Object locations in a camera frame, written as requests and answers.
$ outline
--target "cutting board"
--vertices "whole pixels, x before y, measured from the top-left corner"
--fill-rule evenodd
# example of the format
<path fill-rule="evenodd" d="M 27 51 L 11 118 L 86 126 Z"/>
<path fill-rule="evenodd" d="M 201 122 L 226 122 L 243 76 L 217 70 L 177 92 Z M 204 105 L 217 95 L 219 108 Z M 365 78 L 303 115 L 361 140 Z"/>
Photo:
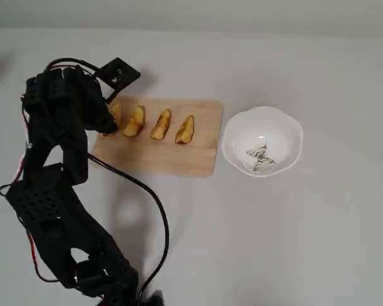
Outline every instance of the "cutting board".
<path fill-rule="evenodd" d="M 176 175 L 205 177 L 213 172 L 223 105 L 218 101 L 196 99 L 152 99 L 118 96 L 114 102 L 122 106 L 123 124 L 114 136 L 98 134 L 92 153 L 120 170 L 140 170 Z M 122 134 L 137 105 L 146 109 L 146 123 L 136 137 Z M 162 140 L 150 138 L 159 115 L 168 108 L 172 112 L 170 127 Z M 194 116 L 194 135 L 190 143 L 174 142 L 181 123 Z"/>

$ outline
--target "apple wedge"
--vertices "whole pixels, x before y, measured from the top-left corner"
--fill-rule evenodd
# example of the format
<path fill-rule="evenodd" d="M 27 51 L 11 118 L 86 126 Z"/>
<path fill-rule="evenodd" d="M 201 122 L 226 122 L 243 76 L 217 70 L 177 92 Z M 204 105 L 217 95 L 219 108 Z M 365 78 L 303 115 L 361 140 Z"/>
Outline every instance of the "apple wedge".
<path fill-rule="evenodd" d="M 194 118 L 193 116 L 187 116 L 181 124 L 179 131 L 176 133 L 174 142 L 185 145 L 191 142 L 194 134 Z"/>
<path fill-rule="evenodd" d="M 110 105 L 108 105 L 108 110 L 109 110 L 110 114 L 113 116 L 114 122 L 116 123 L 117 129 L 119 130 L 119 128 L 122 125 L 122 107 L 121 107 L 121 105 L 119 103 L 112 102 Z M 113 136 L 113 135 L 115 135 L 115 133 L 103 134 L 103 135 L 104 136 Z"/>
<path fill-rule="evenodd" d="M 145 108 L 143 106 L 136 106 L 129 119 L 129 123 L 123 130 L 123 134 L 127 137 L 137 136 L 145 125 Z"/>
<path fill-rule="evenodd" d="M 158 122 L 156 123 L 155 127 L 151 131 L 151 138 L 155 140 L 162 140 L 164 139 L 167 130 L 170 126 L 170 118 L 172 114 L 170 110 L 164 110 L 159 116 Z"/>

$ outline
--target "white table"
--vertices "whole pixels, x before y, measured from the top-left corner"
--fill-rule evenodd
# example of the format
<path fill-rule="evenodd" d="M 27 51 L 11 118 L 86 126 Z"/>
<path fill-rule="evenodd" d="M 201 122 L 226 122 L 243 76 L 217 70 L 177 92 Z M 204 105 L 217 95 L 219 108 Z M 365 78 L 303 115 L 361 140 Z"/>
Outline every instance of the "white table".
<path fill-rule="evenodd" d="M 253 179 L 218 151 L 208 178 L 135 173 L 167 210 L 171 248 L 151 286 L 168 306 L 383 305 L 383 40 L 124 30 L 0 30 L 0 184 L 24 147 L 25 80 L 58 57 L 142 72 L 125 94 L 275 106 L 304 129 L 291 170 Z M 89 133 L 90 145 L 94 133 Z M 59 151 L 51 160 L 59 159 Z M 76 188 L 145 275 L 163 247 L 151 198 L 103 169 Z M 41 263 L 42 273 L 50 276 Z M 26 234 L 0 198 L 0 305 L 96 305 L 36 278 Z"/>

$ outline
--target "robotic arm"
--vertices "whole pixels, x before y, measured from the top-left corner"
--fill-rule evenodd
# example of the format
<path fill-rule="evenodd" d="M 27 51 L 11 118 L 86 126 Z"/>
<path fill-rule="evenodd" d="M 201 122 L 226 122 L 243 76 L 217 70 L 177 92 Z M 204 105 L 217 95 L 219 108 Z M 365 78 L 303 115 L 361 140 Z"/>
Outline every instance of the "robotic arm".
<path fill-rule="evenodd" d="M 79 65 L 57 65 L 67 61 L 95 72 L 89 73 Z M 107 105 L 139 76 L 138 71 L 119 58 L 102 68 L 76 59 L 59 59 L 51 62 L 42 74 L 27 80 L 22 107 L 23 114 L 24 110 L 29 114 L 26 122 L 29 141 L 18 177 L 6 194 L 58 281 L 86 296 L 103 296 L 99 304 L 102 306 L 163 305 L 158 296 L 142 301 L 145 286 L 137 297 L 137 271 L 121 254 L 114 239 L 86 212 L 72 188 L 87 180 L 88 158 L 105 166 L 87 153 L 85 130 L 115 132 L 117 125 Z M 97 78 L 114 89 L 108 99 L 102 96 Z M 44 166 L 57 145 L 63 151 L 63 162 Z M 155 193 L 151 194 L 158 201 Z M 168 238 L 167 222 L 165 229 Z M 87 253 L 88 259 L 76 262 L 72 248 Z"/>

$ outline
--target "white ceramic bowl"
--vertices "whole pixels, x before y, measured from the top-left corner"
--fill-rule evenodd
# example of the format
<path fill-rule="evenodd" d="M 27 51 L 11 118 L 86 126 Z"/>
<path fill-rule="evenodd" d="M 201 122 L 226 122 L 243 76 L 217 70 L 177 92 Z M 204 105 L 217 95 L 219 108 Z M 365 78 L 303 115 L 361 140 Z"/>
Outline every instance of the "white ceramic bowl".
<path fill-rule="evenodd" d="M 286 113 L 260 106 L 238 113 L 225 126 L 225 159 L 252 177 L 267 177 L 292 167 L 302 151 L 301 125 Z"/>

